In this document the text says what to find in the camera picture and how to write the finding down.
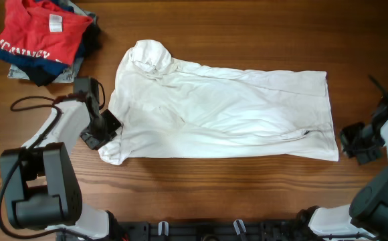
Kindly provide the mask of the white t-shirt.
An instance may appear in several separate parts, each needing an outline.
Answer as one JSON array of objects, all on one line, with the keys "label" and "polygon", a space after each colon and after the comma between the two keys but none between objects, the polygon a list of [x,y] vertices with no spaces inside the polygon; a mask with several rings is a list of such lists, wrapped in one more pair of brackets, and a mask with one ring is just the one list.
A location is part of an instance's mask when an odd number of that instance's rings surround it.
[{"label": "white t-shirt", "polygon": [[122,126],[99,155],[113,165],[134,157],[339,158],[324,71],[209,67],[140,40],[118,66],[108,108]]}]

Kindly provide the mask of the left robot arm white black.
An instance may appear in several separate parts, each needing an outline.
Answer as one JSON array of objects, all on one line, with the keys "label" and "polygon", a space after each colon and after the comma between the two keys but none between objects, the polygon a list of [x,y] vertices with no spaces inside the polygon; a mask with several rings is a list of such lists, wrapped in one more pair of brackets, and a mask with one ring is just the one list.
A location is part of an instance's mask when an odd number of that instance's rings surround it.
[{"label": "left robot arm white black", "polygon": [[97,149],[119,127],[96,94],[50,98],[52,111],[38,132],[0,156],[0,229],[9,237],[31,240],[55,234],[57,240],[128,240],[109,211],[84,204],[70,161],[79,137]]}]

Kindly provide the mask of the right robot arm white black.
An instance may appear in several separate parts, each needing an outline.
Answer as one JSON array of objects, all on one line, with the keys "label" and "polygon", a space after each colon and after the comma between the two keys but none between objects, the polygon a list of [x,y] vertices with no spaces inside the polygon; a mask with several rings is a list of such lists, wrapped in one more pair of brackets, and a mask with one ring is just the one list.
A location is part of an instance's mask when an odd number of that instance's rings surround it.
[{"label": "right robot arm white black", "polygon": [[[383,94],[369,125],[355,123],[339,136],[342,150],[360,164],[380,158],[381,148],[386,148],[388,159],[388,94]],[[292,232],[298,240],[388,240],[388,166],[351,204],[300,211]]]}]

